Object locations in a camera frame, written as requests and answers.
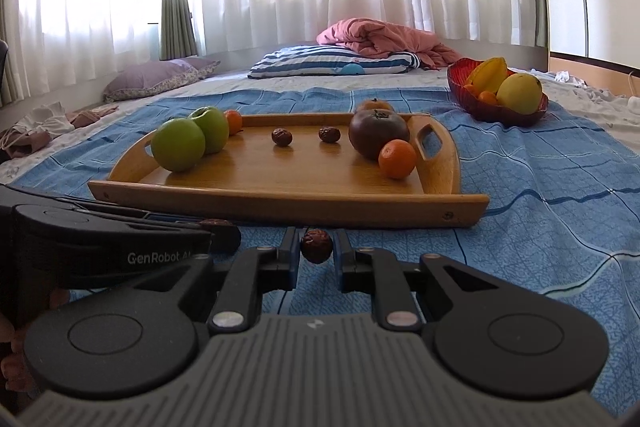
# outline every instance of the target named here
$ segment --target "blue checkered sheet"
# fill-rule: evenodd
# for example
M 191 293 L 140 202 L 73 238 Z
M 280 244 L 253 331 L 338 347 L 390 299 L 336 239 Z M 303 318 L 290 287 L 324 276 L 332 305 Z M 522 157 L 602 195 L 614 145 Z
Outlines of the blue checkered sheet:
M 399 112 L 429 112 L 451 132 L 462 160 L 462 191 L 491 202 L 471 229 L 350 231 L 355 246 L 377 246 L 399 259 L 447 255 L 491 275 L 587 312 L 606 329 L 610 357 L 593 396 L 614 414 L 640 399 L 640 157 L 603 129 L 550 103 L 530 129 L 479 123 L 448 90 L 316 87 L 304 92 L 238 90 L 165 98 L 55 153 L 14 184 L 90 198 L 86 182 L 105 178 L 141 136 L 204 105 L 243 114 L 348 112 L 378 97 Z M 243 246 L 277 245 L 284 229 L 245 227 Z M 364 295 L 341 295 L 331 261 L 301 260 L 298 287 L 266 296 L 281 314 L 333 314 L 370 309 Z

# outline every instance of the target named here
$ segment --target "pink comforter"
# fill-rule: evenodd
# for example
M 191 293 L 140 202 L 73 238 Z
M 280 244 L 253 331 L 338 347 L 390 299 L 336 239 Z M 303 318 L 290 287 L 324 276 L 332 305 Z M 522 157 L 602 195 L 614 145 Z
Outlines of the pink comforter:
M 446 68 L 462 58 L 456 50 L 442 44 L 435 33 L 373 19 L 338 21 L 320 33 L 317 40 L 318 44 L 337 44 L 372 58 L 414 52 L 421 66 L 431 70 Z

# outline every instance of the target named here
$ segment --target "purple pillow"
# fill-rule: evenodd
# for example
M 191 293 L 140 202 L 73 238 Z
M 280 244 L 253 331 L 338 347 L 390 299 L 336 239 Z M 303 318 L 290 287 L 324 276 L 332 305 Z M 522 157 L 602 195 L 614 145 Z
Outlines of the purple pillow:
M 211 76 L 219 63 L 210 58 L 189 57 L 129 66 L 104 88 L 102 97 L 105 102 L 116 102 L 188 86 Z

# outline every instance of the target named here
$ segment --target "tangerine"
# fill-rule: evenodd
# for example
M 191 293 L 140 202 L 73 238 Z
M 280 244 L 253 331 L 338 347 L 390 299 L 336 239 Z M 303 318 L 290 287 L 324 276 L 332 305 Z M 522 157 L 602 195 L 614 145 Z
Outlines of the tangerine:
M 378 155 L 380 170 L 393 180 L 402 180 L 411 174 L 416 160 L 414 147 L 404 140 L 387 142 Z
M 234 109 L 225 111 L 226 121 L 229 123 L 229 136 L 238 134 L 242 131 L 242 115 Z
M 492 93 L 491 91 L 483 91 L 482 93 L 480 93 L 478 95 L 478 100 L 480 100 L 480 102 L 484 102 L 489 105 L 498 105 L 498 99 L 496 98 L 495 94 Z
M 468 90 L 468 92 L 470 92 L 476 98 L 480 94 L 480 90 L 478 89 L 478 87 L 474 86 L 473 84 L 466 84 L 465 89 Z

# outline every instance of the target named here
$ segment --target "chair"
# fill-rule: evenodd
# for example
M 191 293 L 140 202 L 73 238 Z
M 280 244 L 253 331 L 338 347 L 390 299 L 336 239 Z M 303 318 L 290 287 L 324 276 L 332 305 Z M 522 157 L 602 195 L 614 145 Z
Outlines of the chair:
M 9 52 L 9 46 L 6 42 L 0 40 L 0 88 L 2 88 L 2 79 L 4 78 L 4 62 L 6 60 L 6 54 Z

